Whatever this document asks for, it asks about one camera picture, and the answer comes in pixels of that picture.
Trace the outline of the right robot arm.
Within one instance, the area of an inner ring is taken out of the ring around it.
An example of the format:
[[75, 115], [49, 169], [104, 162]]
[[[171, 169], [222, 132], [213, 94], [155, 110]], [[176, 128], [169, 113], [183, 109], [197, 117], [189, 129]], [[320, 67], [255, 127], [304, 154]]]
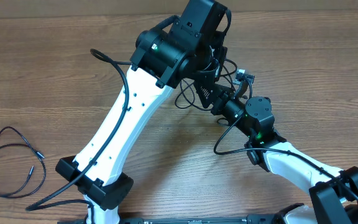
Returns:
[[297, 203], [278, 212], [272, 223], [358, 223], [358, 167], [342, 170], [319, 162], [297, 150], [278, 134], [273, 124], [270, 100], [250, 95], [248, 80], [239, 88], [195, 83], [204, 107], [211, 106], [213, 115], [222, 115], [231, 128], [237, 127], [249, 139], [241, 149], [254, 165], [279, 175], [302, 191], [312, 201], [309, 207]]

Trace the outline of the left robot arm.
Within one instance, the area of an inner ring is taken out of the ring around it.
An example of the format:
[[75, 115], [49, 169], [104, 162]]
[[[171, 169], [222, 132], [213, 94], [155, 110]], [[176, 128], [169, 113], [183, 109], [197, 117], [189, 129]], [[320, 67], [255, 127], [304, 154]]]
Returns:
[[127, 86], [86, 147], [56, 166], [84, 195], [86, 223], [119, 222], [118, 206], [133, 184], [122, 171], [126, 157], [150, 117], [180, 82], [191, 79], [201, 95], [210, 95], [227, 52], [226, 32], [218, 26], [230, 17], [230, 10], [216, 1], [190, 1], [182, 15], [138, 36]]

